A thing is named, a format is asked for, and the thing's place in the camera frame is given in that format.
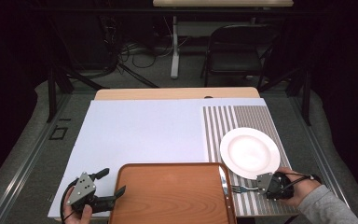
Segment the gray sleeve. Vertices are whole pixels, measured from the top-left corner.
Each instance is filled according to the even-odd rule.
[[[358,218],[325,185],[311,192],[298,207],[311,223],[358,223]]]

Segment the striped placemat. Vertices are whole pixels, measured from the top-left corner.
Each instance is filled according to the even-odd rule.
[[[202,115],[205,124],[204,141],[210,162],[222,162],[219,146],[220,141],[228,131],[247,127],[257,129],[268,135],[278,146],[281,153],[281,166],[290,167],[269,109],[265,105],[204,106]],[[232,172],[230,172],[230,180],[232,185],[255,187],[254,180],[245,179]],[[274,200],[267,200],[265,195],[259,195],[257,191],[233,194],[233,200],[237,217],[292,216],[298,214],[294,207],[286,206]]]

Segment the white plate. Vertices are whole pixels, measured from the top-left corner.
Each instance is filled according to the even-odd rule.
[[[252,128],[238,128],[226,133],[220,143],[220,155],[232,172],[248,179],[274,173],[281,162],[274,141]]]

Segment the white table surface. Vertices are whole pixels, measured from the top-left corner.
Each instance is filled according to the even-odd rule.
[[[110,168],[95,180],[95,195],[105,197],[113,195],[117,171],[126,163],[208,161],[202,107],[217,105],[266,104],[261,98],[92,101],[48,217],[60,216],[63,192],[82,172]]]

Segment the human hand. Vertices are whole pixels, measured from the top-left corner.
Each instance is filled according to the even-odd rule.
[[[71,187],[65,195],[65,201],[68,202],[69,196],[75,187]],[[89,224],[92,217],[92,208],[88,204],[84,206],[83,214],[76,213],[71,205],[63,205],[63,213],[66,218],[65,224]]]
[[[286,176],[290,179],[291,182],[302,177],[302,175],[289,169],[288,167],[280,167],[277,171],[286,174]],[[280,199],[280,202],[298,207],[304,200],[304,198],[319,186],[321,186],[321,183],[319,183],[317,180],[302,180],[293,185],[295,189],[293,197],[290,199]]]

